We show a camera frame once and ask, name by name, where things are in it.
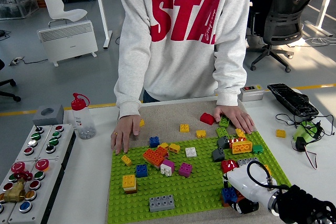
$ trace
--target white desk leg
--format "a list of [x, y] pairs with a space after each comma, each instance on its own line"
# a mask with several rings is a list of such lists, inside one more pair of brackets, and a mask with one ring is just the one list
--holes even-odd
[[331, 33], [327, 32], [326, 30], [323, 30], [321, 28], [322, 27], [322, 23], [323, 23], [323, 19], [324, 19], [324, 16], [325, 16], [325, 13], [326, 13], [328, 5], [329, 5], [329, 2], [330, 2], [330, 0], [323, 0], [322, 6], [321, 6], [321, 9], [320, 9], [320, 13], [319, 13], [319, 17], [317, 18], [316, 25], [313, 25], [309, 21], [305, 21], [305, 23], [307, 23], [309, 25], [312, 25], [316, 30], [320, 31], [321, 33], [323, 33], [323, 34], [325, 34], [325, 35], [327, 35], [329, 37], [332, 37]]
[[99, 4], [99, 9], [100, 9], [101, 19], [103, 21], [104, 33], [105, 33], [105, 37], [106, 37], [103, 48], [107, 49], [109, 47], [109, 43], [110, 43], [110, 40], [111, 40], [112, 31], [111, 30], [108, 31], [108, 29], [107, 29], [107, 23], [106, 23], [104, 6], [103, 6], [102, 0], [98, 0], [98, 4]]

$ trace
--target hand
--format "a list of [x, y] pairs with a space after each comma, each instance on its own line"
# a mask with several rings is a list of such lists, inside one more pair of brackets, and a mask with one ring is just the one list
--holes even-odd
[[118, 155], [121, 150], [121, 144], [124, 146], [124, 152], [127, 153], [129, 147], [130, 134], [137, 136], [140, 132], [140, 116], [139, 115], [127, 115], [123, 116], [113, 133], [111, 134], [111, 149], [115, 149], [115, 154]]
[[221, 120], [220, 115], [226, 115], [237, 129], [241, 129], [244, 133], [251, 134], [254, 130], [254, 122], [249, 114], [243, 112], [238, 106], [218, 105], [214, 111], [216, 122]]

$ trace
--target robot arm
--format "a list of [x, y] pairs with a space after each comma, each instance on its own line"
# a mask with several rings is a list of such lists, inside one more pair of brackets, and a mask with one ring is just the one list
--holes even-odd
[[336, 224], [336, 208], [331, 202], [313, 198], [296, 185], [290, 188], [277, 186], [268, 173], [265, 177], [265, 169], [260, 162], [252, 161], [234, 168], [226, 173], [226, 178], [246, 198], [239, 203], [230, 202], [232, 208], [242, 214], [257, 210], [259, 202], [285, 223]]

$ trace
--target white chair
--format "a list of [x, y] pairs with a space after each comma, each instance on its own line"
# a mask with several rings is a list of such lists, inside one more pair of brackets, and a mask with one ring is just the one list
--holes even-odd
[[86, 14], [88, 13], [86, 10], [83, 9], [75, 9], [75, 10], [69, 10], [67, 12], [64, 11], [64, 3], [62, 0], [45, 0], [49, 16], [53, 20], [49, 22], [48, 26], [50, 27], [51, 22], [61, 21], [65, 20], [65, 23], [67, 23], [67, 19], [76, 22], [86, 17]]

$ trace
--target green baseplate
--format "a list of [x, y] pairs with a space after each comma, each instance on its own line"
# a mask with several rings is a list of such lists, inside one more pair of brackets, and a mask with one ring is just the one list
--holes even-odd
[[[258, 132], [252, 132], [251, 135], [246, 134], [246, 139], [253, 144], [262, 145], [264, 152], [257, 155], [253, 153], [233, 155], [231, 150], [225, 150], [225, 159], [237, 161], [256, 156], [262, 164], [268, 165], [278, 184], [290, 186], [288, 178], [260, 134]], [[175, 163], [173, 175], [166, 177], [158, 169], [147, 164], [148, 177], [137, 178], [138, 192], [135, 194], [125, 194], [122, 188], [122, 176], [135, 174], [137, 165], [146, 164], [142, 154], [149, 147], [130, 149], [127, 157], [132, 161], [132, 165], [129, 167], [122, 162], [122, 154], [116, 156], [113, 153], [108, 223], [143, 221], [222, 208], [220, 195], [223, 189], [223, 172], [221, 163], [215, 163], [212, 160], [212, 151], [217, 149], [217, 140], [217, 137], [211, 137], [176, 142], [180, 145], [181, 151], [178, 154], [169, 152], [168, 158]], [[185, 148], [188, 147], [196, 148], [197, 157], [186, 157]], [[183, 162], [193, 166], [189, 178], [178, 175]], [[174, 196], [175, 209], [150, 212], [149, 198], [169, 194]]]

